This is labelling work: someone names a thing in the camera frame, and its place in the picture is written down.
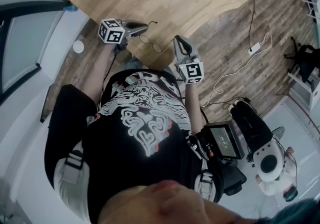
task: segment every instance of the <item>black sleeve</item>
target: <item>black sleeve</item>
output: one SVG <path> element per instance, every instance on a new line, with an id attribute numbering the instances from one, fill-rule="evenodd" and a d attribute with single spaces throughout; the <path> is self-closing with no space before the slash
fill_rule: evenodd
<path id="1" fill-rule="evenodd" d="M 66 85 L 56 99 L 44 152 L 44 168 L 52 187 L 57 162 L 68 156 L 87 134 L 87 116 L 97 113 L 95 103 L 72 85 Z"/>

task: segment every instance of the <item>white round object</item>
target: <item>white round object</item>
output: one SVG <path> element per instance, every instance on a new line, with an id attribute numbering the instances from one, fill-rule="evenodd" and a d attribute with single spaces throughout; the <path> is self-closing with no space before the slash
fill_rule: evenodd
<path id="1" fill-rule="evenodd" d="M 82 41 L 80 40 L 77 40 L 73 43 L 73 48 L 74 48 L 74 51 L 78 54 L 82 53 L 84 51 L 84 47 L 85 45 L 83 44 Z"/>

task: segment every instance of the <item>forearm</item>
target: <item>forearm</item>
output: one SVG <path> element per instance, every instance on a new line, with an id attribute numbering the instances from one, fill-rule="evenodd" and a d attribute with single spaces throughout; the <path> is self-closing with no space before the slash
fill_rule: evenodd
<path id="1" fill-rule="evenodd" d="M 84 80 L 80 90 L 90 97 L 97 105 L 101 96 L 101 89 L 104 82 L 105 70 L 108 67 L 110 58 L 112 57 L 112 51 L 114 49 L 113 44 L 106 44 L 103 50 L 97 54 L 95 61 L 90 67 L 90 71 L 87 78 Z"/>
<path id="2" fill-rule="evenodd" d="M 187 84 L 185 87 L 185 108 L 190 117 L 191 132 L 197 134 L 204 127 L 199 105 L 197 84 Z"/>

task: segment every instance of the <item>black chair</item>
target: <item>black chair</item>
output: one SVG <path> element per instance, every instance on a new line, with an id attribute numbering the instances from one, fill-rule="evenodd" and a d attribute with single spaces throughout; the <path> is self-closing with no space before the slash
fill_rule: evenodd
<path id="1" fill-rule="evenodd" d="M 309 77 L 313 70 L 315 68 L 320 68 L 320 49 L 315 49 L 314 47 L 310 45 L 301 45 L 300 43 L 298 46 L 300 49 L 297 49 L 296 41 L 293 37 L 291 37 L 291 40 L 294 44 L 294 56 L 288 56 L 287 54 L 284 55 L 285 59 L 291 59 L 294 60 L 294 64 L 291 69 L 288 70 L 289 73 L 292 73 L 292 71 L 295 69 L 296 66 L 300 67 L 299 74 L 301 76 L 301 79 L 303 83 L 308 82 L 311 85 L 311 82 L 309 81 Z"/>
<path id="2" fill-rule="evenodd" d="M 222 164 L 221 171 L 224 181 L 223 192 L 227 196 L 233 196 L 242 190 L 242 184 L 247 181 L 246 176 L 239 168 L 230 163 Z"/>

